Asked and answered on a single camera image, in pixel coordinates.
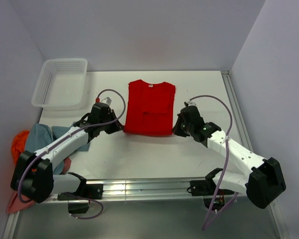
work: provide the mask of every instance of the folded red shirt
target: folded red shirt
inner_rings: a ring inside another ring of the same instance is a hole
[[[130,82],[124,132],[148,136],[171,135],[174,96],[175,86],[167,82]]]

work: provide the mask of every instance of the white plastic basket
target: white plastic basket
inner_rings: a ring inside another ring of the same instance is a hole
[[[47,60],[42,66],[32,105],[51,111],[82,106],[88,62],[81,58]]]

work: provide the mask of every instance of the blue cloth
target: blue cloth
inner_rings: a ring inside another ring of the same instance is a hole
[[[63,126],[52,126],[52,131],[54,134],[55,139],[58,139],[59,137],[63,136],[67,131],[69,131],[70,127],[63,127]],[[79,147],[76,151],[80,152],[86,152],[89,151],[90,143],[87,143],[81,147]]]
[[[53,133],[49,126],[36,123],[30,130],[28,138],[25,142],[24,150],[31,153],[48,146],[52,143]],[[64,168],[64,161],[62,161],[53,171],[53,174],[60,174]]]

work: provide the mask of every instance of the white backdrop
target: white backdrop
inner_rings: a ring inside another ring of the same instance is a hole
[[[14,136],[37,122],[40,110],[31,97],[43,58],[11,4],[0,0],[0,238],[14,170],[10,152]]]
[[[88,70],[230,70],[265,0],[10,0],[45,59]]]
[[[255,151],[273,156],[287,190],[279,196],[299,239],[299,0],[267,0],[232,69]]]

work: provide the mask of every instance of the white table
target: white table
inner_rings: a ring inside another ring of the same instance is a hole
[[[229,107],[224,82],[219,71],[160,71],[160,72],[88,72],[83,109],[77,111],[43,110],[40,123],[48,126],[70,126],[91,110],[97,94],[103,89],[119,91],[128,101],[128,83],[142,79],[148,83],[163,81],[176,86],[173,123],[184,107],[184,101],[197,95],[214,95]],[[123,104],[115,93],[104,93],[102,97],[112,99],[111,108],[118,116]],[[197,99],[205,121],[212,121],[225,131],[229,116],[224,107],[214,99]],[[125,124],[126,114],[120,119]],[[240,142],[235,122],[230,136]],[[203,177],[217,167],[223,167],[224,158],[213,150],[205,148],[192,138],[148,137],[117,132],[104,132],[91,141],[88,152],[76,152],[71,157],[71,172],[87,179],[145,179]],[[231,163],[228,171],[239,172]]]

